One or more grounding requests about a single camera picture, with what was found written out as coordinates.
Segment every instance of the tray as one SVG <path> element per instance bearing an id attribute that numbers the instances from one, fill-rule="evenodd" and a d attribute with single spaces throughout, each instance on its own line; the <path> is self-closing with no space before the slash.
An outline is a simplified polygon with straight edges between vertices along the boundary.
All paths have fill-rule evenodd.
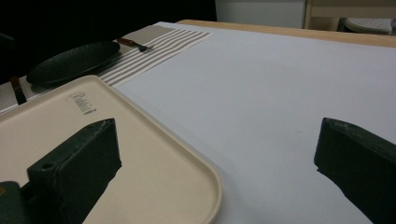
<path id="1" fill-rule="evenodd" d="M 97 76 L 69 82 L 0 115 L 0 181 L 26 169 L 87 124 L 116 120 L 122 167 L 84 223 L 212 223 L 222 187 L 188 144 Z"/>

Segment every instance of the black plate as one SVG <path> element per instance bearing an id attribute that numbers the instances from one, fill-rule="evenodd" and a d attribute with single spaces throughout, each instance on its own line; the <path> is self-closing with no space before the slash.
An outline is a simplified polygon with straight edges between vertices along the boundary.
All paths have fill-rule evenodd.
<path id="1" fill-rule="evenodd" d="M 61 85 L 88 75 L 104 65 L 120 50 L 120 44 L 105 41 L 84 45 L 60 53 L 35 67 L 26 76 L 31 84 Z"/>

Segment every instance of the placemat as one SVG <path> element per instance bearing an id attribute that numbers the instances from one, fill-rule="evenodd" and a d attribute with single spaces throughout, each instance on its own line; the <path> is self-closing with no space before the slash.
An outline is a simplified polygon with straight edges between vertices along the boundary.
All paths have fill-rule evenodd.
<path id="1" fill-rule="evenodd" d="M 196 32 L 182 29 L 150 25 L 125 35 L 141 45 L 154 45 L 152 51 L 140 52 L 137 48 L 121 45 L 120 52 L 110 63 L 96 73 L 105 83 L 118 87 L 137 77 L 155 65 L 179 54 L 195 44 L 211 36 L 207 32 Z M 31 85 L 26 77 L 20 78 L 23 93 L 27 101 L 42 95 L 51 89 Z M 18 105 L 10 83 L 0 85 L 0 113 L 8 111 Z"/>

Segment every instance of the cambro logo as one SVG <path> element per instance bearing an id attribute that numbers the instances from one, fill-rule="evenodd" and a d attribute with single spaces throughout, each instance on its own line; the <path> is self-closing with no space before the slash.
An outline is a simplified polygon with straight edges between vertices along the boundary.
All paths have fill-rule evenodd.
<path id="1" fill-rule="evenodd" d="M 91 114 L 96 111 L 96 108 L 92 108 L 90 101 L 86 98 L 85 92 L 76 92 L 69 95 L 66 98 L 66 102 L 74 102 L 83 115 Z"/>

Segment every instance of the fork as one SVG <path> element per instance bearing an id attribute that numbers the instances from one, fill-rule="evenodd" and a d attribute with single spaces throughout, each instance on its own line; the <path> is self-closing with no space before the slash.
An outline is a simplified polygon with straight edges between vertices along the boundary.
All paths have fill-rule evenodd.
<path id="1" fill-rule="evenodd" d="M 151 51 L 154 48 L 154 45 L 144 46 L 139 45 L 138 43 L 134 42 L 133 40 L 127 38 L 117 38 L 117 42 L 126 46 L 137 46 L 140 52 L 146 53 Z"/>

